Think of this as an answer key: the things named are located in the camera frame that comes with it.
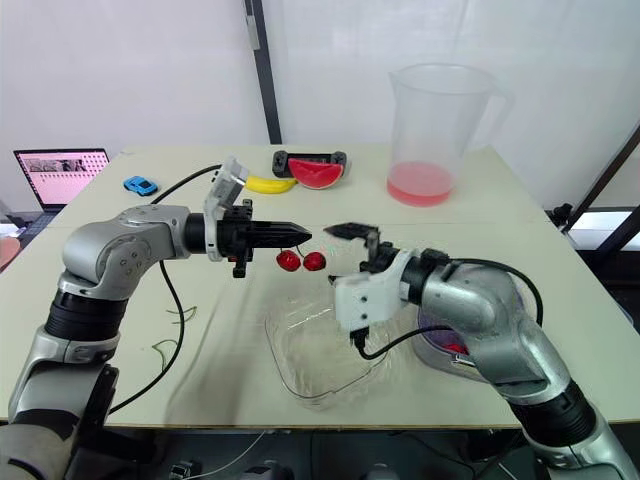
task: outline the blue toy car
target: blue toy car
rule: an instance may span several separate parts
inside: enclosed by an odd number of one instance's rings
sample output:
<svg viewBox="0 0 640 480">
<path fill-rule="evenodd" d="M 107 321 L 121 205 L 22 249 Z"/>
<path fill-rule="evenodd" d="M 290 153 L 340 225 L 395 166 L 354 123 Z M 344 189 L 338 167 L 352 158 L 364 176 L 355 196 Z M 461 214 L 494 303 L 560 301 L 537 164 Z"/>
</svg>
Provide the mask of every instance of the blue toy car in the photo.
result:
<svg viewBox="0 0 640 480">
<path fill-rule="evenodd" d="M 143 177 L 131 177 L 127 178 L 124 183 L 124 188 L 132 192 L 137 193 L 141 197 L 151 195 L 158 191 L 158 186 L 150 180 Z"/>
</svg>

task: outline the plastic pitcher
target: plastic pitcher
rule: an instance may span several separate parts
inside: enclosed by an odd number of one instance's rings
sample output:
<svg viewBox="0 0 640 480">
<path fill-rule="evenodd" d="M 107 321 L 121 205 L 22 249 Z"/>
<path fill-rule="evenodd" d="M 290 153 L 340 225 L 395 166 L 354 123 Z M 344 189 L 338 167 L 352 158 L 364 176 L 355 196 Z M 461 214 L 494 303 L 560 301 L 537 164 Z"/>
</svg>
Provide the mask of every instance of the plastic pitcher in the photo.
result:
<svg viewBox="0 0 640 480">
<path fill-rule="evenodd" d="M 387 190 L 408 205 L 436 205 L 449 197 L 491 97 L 505 102 L 489 137 L 513 99 L 492 75 L 463 65 L 414 65 L 391 73 L 391 81 L 396 111 Z"/>
</svg>

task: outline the watermelon slice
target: watermelon slice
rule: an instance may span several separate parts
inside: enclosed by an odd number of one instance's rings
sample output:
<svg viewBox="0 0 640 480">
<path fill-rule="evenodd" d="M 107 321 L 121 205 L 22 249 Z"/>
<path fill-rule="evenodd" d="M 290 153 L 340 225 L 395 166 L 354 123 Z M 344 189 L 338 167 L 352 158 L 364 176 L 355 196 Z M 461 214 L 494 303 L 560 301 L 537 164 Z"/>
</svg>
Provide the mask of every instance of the watermelon slice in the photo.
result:
<svg viewBox="0 0 640 480">
<path fill-rule="evenodd" d="M 289 159 L 289 169 L 293 177 L 305 187 L 321 190 L 329 188 L 340 180 L 344 172 L 344 166 L 337 163 L 319 163 Z"/>
</svg>

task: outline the laptop screen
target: laptop screen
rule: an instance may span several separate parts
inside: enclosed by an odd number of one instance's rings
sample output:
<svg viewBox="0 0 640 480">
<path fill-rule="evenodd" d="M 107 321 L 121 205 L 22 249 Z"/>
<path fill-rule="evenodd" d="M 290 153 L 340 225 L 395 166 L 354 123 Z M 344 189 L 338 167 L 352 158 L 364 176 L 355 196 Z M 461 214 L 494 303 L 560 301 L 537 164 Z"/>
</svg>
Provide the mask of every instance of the laptop screen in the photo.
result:
<svg viewBox="0 0 640 480">
<path fill-rule="evenodd" d="M 107 165 L 103 149 L 16 150 L 42 208 L 63 207 Z"/>
</svg>

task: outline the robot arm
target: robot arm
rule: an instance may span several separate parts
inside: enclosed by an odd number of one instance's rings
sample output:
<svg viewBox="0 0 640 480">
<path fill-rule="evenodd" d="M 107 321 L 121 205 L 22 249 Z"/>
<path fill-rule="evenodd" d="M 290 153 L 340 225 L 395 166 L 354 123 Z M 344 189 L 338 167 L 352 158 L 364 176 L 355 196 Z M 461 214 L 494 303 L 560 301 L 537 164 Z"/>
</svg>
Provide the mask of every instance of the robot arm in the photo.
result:
<svg viewBox="0 0 640 480">
<path fill-rule="evenodd" d="M 127 301 L 155 263 L 207 253 L 236 262 L 244 277 L 254 248 L 288 248 L 311 238 L 286 222 L 251 220 L 250 201 L 234 205 L 246 169 L 218 171 L 205 213 L 144 205 L 76 230 L 46 323 L 35 335 L 0 429 L 0 478 L 63 478 L 78 439 L 100 429 L 115 393 L 115 354 Z"/>
<path fill-rule="evenodd" d="M 379 242 L 375 227 L 343 224 L 327 231 L 365 239 L 369 250 L 360 273 L 334 279 L 337 320 L 361 353 L 369 325 L 388 321 L 409 303 L 418 305 L 462 337 L 476 368 L 509 403 L 554 478 L 640 478 L 605 419 L 527 314 L 505 271 L 450 261 L 433 250 L 420 254 L 393 248 Z"/>
</svg>

